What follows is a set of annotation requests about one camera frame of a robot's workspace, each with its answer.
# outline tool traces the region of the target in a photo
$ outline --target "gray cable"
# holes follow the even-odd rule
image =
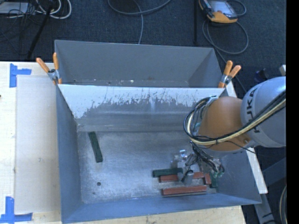
[[[208,24],[207,24],[207,26],[206,26],[207,34],[205,33],[205,24],[206,24],[206,21],[207,21],[207,20],[205,20],[205,21],[203,22],[203,24],[202,24],[202,32],[203,32],[205,38],[207,39],[207,41],[208,41],[209,43],[211,43],[216,49],[218,49],[218,50],[220,50],[220,51],[223,51],[223,52],[225,52],[225,53],[227,53],[227,54],[231,54],[231,55],[238,55],[238,54],[244,52],[244,51],[247,49],[248,44],[249,44],[248,34],[247,34],[245,28],[244,28],[240,23],[238,23],[238,22],[236,21],[236,23],[242,28],[242,30],[244,31],[244,33],[245,33],[245,35],[246,35],[246,45],[245,45],[245,47],[244,47],[241,51],[238,51],[238,52],[230,52],[230,51],[223,50],[223,49],[221,49],[220,47],[218,47],[218,46],[216,46],[216,45],[214,44],[214,42],[213,42],[213,40],[212,40],[212,38],[211,38],[211,36],[210,36],[209,25],[208,25]]]
[[[140,6],[138,5],[138,3],[137,3],[135,0],[132,0],[132,1],[137,5],[139,11],[141,12],[141,8],[140,8]],[[139,37],[138,44],[140,44],[140,42],[141,42],[142,33],[143,33],[143,14],[141,14],[141,32],[140,32],[140,37]]]
[[[108,4],[109,6],[116,12],[121,13],[121,14],[125,14],[125,15],[140,15],[140,14],[145,14],[145,13],[150,13],[150,12],[154,12],[162,7],[164,7],[165,5],[167,5],[171,0],[168,0],[167,2],[165,2],[164,4],[156,7],[156,8],[152,8],[146,11],[140,11],[140,12],[136,12],[136,13],[126,13],[126,12],[122,12],[120,10],[115,9],[111,4],[110,4],[110,0],[108,0]]]

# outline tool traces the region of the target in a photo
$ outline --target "cable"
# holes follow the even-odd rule
[[[55,13],[58,13],[60,11],[60,9],[61,9],[61,0],[58,0],[58,3],[59,3],[58,8],[55,11],[53,11],[53,12],[50,13],[50,17],[55,18],[55,19],[66,19],[66,18],[68,18],[71,15],[72,7],[71,7],[71,1],[70,0],[66,0],[66,1],[67,1],[68,5],[69,5],[69,12],[68,12],[68,14],[66,16],[61,16],[61,17],[53,15]],[[36,0],[36,2],[38,4],[38,7],[41,9],[41,11],[36,11],[36,12],[42,13],[42,14],[46,14],[47,12],[40,5],[40,2],[38,0]]]
[[[245,14],[247,13],[247,9],[246,9],[245,5],[244,5],[242,2],[240,2],[239,0],[226,0],[226,2],[229,2],[229,1],[235,1],[235,2],[238,2],[238,3],[240,3],[241,6],[243,7],[244,12],[241,13],[241,14],[237,14],[238,17],[241,17],[241,16],[243,16],[243,15],[245,15]]]
[[[279,202],[280,219],[283,224],[288,223],[286,210],[287,208],[286,208],[286,185],[285,185],[285,188],[281,194],[280,202]]]
[[[124,14],[124,15],[140,15],[141,16],[141,32],[140,32],[140,37],[139,37],[139,41],[138,41],[138,44],[141,43],[141,38],[142,38],[142,34],[143,34],[143,15],[145,13],[151,13],[151,12],[154,12],[154,11],[157,11],[159,10],[160,8],[164,7],[165,5],[167,5],[171,0],[168,0],[167,2],[165,2],[164,4],[156,7],[156,8],[153,8],[153,9],[149,9],[149,10],[146,10],[146,11],[142,11],[139,4],[135,1],[135,0],[132,0],[138,7],[139,9],[139,12],[136,12],[136,13],[127,13],[127,12],[122,12],[120,10],[117,10],[116,8],[114,8],[111,3],[110,3],[110,0],[108,0],[108,5],[116,12],[120,13],[120,14]]]
[[[167,5],[171,0],[168,0],[167,2],[165,2],[164,4],[158,6],[158,7],[155,7],[155,8],[152,8],[152,9],[149,9],[149,10],[146,10],[146,11],[140,11],[140,12],[136,12],[136,13],[127,13],[127,12],[122,12],[120,10],[117,10],[115,9],[111,4],[110,4],[110,0],[108,0],[108,5],[116,12],[118,13],[121,13],[121,14],[124,14],[124,15],[140,15],[140,14],[145,14],[145,13],[151,13],[151,12],[154,12],[154,11],[157,11],[159,10],[160,8],[164,7],[165,5]]]
[[[246,125],[244,125],[239,130],[229,133],[229,134],[226,134],[226,135],[223,135],[221,137],[217,137],[217,138],[209,138],[209,137],[201,136],[201,135],[194,136],[191,133],[191,121],[193,119],[195,110],[201,109],[203,106],[205,106],[209,99],[210,99],[210,97],[200,100],[196,104],[195,108],[189,114],[187,114],[187,116],[184,119],[184,123],[183,123],[184,130],[190,137],[191,141],[194,142],[195,144],[212,145],[212,144],[222,143],[222,142],[225,142],[232,138],[235,138],[235,137],[253,129],[257,125],[261,124],[262,122],[266,121],[266,119],[268,119],[269,117],[274,115],[276,112],[278,112],[282,108],[284,108],[285,102],[286,102],[285,91],[283,91],[274,100],[272,100],[266,107],[264,107],[253,119],[251,119]]]
[[[243,6],[243,8],[244,8],[244,12],[241,13],[241,14],[237,14],[237,16],[240,17],[240,16],[243,16],[243,15],[246,14],[247,9],[246,9],[245,5],[244,5],[243,3],[241,3],[239,0],[226,0],[226,1],[227,1],[227,2],[228,2],[228,1],[236,1],[236,2],[240,3],[240,4]],[[204,35],[204,37],[207,39],[207,41],[208,41],[213,47],[215,47],[217,53],[218,53],[219,56],[222,58],[222,60],[224,61],[224,63],[226,63],[226,60],[223,58],[223,56],[221,55],[221,53],[219,52],[219,50],[222,51],[222,52],[224,52],[224,53],[230,54],[230,55],[238,55],[238,54],[243,53],[243,52],[247,49],[247,47],[248,47],[248,45],[249,45],[249,37],[248,37],[247,31],[245,30],[245,28],[244,28],[239,22],[236,22],[236,23],[241,27],[241,29],[242,29],[243,32],[245,33],[245,36],[246,36],[246,45],[245,45],[245,47],[244,47],[241,51],[238,51],[238,52],[230,52],[230,51],[223,50],[223,49],[221,49],[220,47],[218,47],[218,46],[215,45],[215,43],[213,42],[213,40],[212,40],[212,38],[211,38],[211,36],[210,36],[209,26],[208,26],[208,24],[206,25],[206,21],[207,21],[207,20],[205,20],[204,23],[203,23],[203,25],[202,25],[202,32],[203,32],[203,35]],[[244,91],[244,93],[246,93],[247,91],[246,91],[245,87],[243,86],[243,84],[241,83],[240,79],[239,79],[238,77],[235,77],[235,79],[237,80],[237,82],[238,82],[239,85],[241,86],[241,88],[242,88],[242,90]]]
[[[135,0],[132,0],[132,1],[137,5],[139,11],[141,12],[141,8],[140,8],[139,4]],[[142,34],[143,34],[143,14],[141,14],[141,32],[140,32],[138,44],[140,44],[140,42],[141,42]]]

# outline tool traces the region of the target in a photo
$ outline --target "white cable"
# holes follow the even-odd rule
[[[46,10],[43,9],[43,7],[40,5],[39,1],[36,0],[36,3],[38,4],[38,7],[41,9],[41,11],[36,11],[37,13],[42,13],[42,14],[46,14]],[[61,1],[58,0],[58,3],[59,3],[59,6],[58,6],[58,9],[54,12],[51,12],[50,14],[55,14],[57,12],[59,12],[60,8],[61,8]]]
[[[58,0],[58,2],[59,2],[59,7],[58,7],[58,9],[57,9],[56,11],[50,13],[50,17],[55,18],[55,19],[66,19],[66,18],[68,18],[68,17],[71,15],[71,1],[70,1],[70,0],[66,0],[66,1],[68,2],[69,9],[70,9],[69,12],[68,12],[68,14],[67,14],[66,16],[63,16],[63,17],[58,17],[58,16],[54,16],[54,15],[53,15],[53,14],[57,13],[57,12],[61,9],[61,1]],[[46,14],[47,12],[46,12],[46,11],[42,8],[42,6],[39,4],[39,1],[36,0],[36,2],[37,2],[37,4],[38,4],[38,7],[42,10],[42,12],[40,12],[40,11],[37,11],[37,12]]]

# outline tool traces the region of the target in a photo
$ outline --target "black cable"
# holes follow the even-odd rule
[[[238,17],[243,16],[243,15],[246,14],[247,9],[246,9],[245,5],[244,5],[243,3],[241,3],[239,0],[226,0],[226,1],[236,1],[236,2],[240,3],[240,4],[243,6],[243,8],[244,8],[244,12],[241,13],[241,14],[237,14]],[[246,35],[246,45],[245,45],[245,47],[244,47],[241,51],[239,51],[239,52],[229,52],[229,51],[226,51],[226,50],[223,50],[223,49],[217,47],[217,46],[214,44],[214,42],[213,42],[213,40],[212,40],[212,38],[211,38],[211,36],[210,36],[210,33],[209,33],[208,24],[207,24],[207,26],[206,26],[206,30],[207,30],[207,33],[208,33],[208,36],[207,36],[207,34],[205,33],[205,24],[206,24],[206,21],[207,21],[207,20],[205,20],[204,23],[203,23],[203,25],[202,25],[202,32],[203,32],[203,35],[204,35],[204,37],[208,40],[208,42],[209,42],[213,47],[215,47],[217,53],[220,55],[220,57],[222,58],[222,60],[224,61],[224,63],[226,63],[227,61],[223,58],[223,56],[221,55],[221,53],[219,52],[219,50],[222,51],[222,52],[224,52],[224,53],[230,54],[230,55],[238,55],[238,54],[244,52],[244,51],[247,49],[247,47],[248,47],[248,45],[249,45],[248,34],[247,34],[245,28],[244,28],[239,22],[236,22],[236,23],[241,27],[241,29],[244,31],[244,33],[245,33],[245,35]],[[245,89],[245,87],[244,87],[244,85],[242,84],[242,82],[240,81],[240,79],[239,79],[237,76],[235,77],[235,79],[237,80],[237,82],[238,82],[239,85],[241,86],[243,92],[246,93],[247,90]]]

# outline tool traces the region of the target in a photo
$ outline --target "small part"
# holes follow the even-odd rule
[[[212,184],[211,177],[210,177],[209,173],[205,174],[204,182],[205,182],[205,185]]]

